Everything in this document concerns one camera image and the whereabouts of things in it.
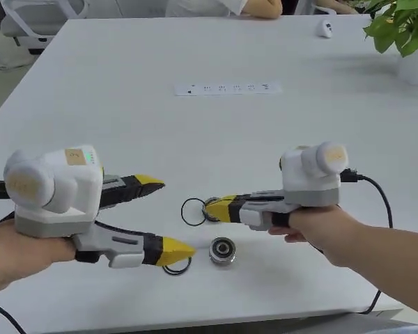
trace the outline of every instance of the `white table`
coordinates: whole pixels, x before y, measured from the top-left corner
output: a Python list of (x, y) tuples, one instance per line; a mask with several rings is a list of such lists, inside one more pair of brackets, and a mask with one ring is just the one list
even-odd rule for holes
[[(418, 88), (396, 80), (395, 52), (364, 40), (366, 17), (120, 19), (68, 22), (0, 110), (0, 177), (18, 148), (98, 149), (108, 173), (148, 173), (167, 187), (101, 213), (106, 223), (198, 244), (181, 277), (161, 268), (68, 263), (0, 293), (29, 333), (139, 330), (363, 311), (376, 289), (308, 245), (242, 225), (186, 226), (191, 196), (278, 189), (280, 154), (345, 143), (352, 166), (379, 181), (398, 228), (418, 231)], [(280, 80), (273, 96), (175, 97), (186, 82)], [(343, 207), (387, 224), (371, 186), (343, 188)], [(0, 218), (12, 209), (0, 202)], [(232, 238), (238, 261), (215, 268), (207, 245)], [(398, 307), (383, 296), (377, 309)], [(0, 317), (0, 333), (14, 333)]]

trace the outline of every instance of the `yellow fingertip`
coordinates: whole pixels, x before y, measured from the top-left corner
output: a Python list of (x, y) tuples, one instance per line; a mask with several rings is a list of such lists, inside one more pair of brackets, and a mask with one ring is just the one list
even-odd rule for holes
[(229, 216), (229, 205), (236, 197), (236, 195), (231, 195), (220, 198), (219, 200), (206, 205), (206, 212), (221, 222), (230, 223), (231, 217)]
[(168, 237), (163, 237), (162, 254), (157, 261), (156, 266), (169, 266), (175, 262), (194, 256), (195, 252), (195, 248), (185, 244), (184, 242)]
[(154, 177), (148, 176), (148, 175), (144, 175), (144, 174), (136, 174), (133, 175), (138, 181), (139, 183), (141, 183), (142, 185), (145, 184), (149, 184), (149, 183), (160, 183), (160, 184), (164, 184), (164, 181), (159, 180), (159, 179), (155, 179)]

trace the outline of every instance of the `white mouse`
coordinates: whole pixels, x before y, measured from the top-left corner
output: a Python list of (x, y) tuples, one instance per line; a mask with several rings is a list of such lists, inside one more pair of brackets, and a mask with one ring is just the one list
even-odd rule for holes
[(327, 19), (319, 22), (316, 28), (316, 35), (319, 37), (331, 38), (333, 37), (332, 24)]

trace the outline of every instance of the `ball bearing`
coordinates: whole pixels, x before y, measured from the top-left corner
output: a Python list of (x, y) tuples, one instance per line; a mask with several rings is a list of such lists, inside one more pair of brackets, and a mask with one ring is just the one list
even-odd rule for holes
[(232, 240), (219, 237), (210, 243), (209, 257), (218, 266), (228, 266), (235, 260), (235, 244)]

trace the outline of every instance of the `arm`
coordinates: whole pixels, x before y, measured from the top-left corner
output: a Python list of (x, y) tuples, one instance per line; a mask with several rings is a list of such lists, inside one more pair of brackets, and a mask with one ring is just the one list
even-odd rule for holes
[(348, 267), (418, 311), (418, 233), (365, 227), (348, 252)]
[(378, 289), (418, 311), (418, 233), (363, 225), (338, 207), (291, 214), (287, 242), (309, 241), (328, 260), (349, 267)]
[(15, 231), (14, 220), (0, 224), (0, 290), (10, 283), (75, 258), (75, 247), (62, 238), (34, 239)]
[(261, 19), (277, 19), (282, 12), (281, 0), (248, 0), (242, 11)]
[(338, 14), (359, 14), (354, 8), (336, 0), (316, 0), (315, 3), (317, 6), (335, 10)]

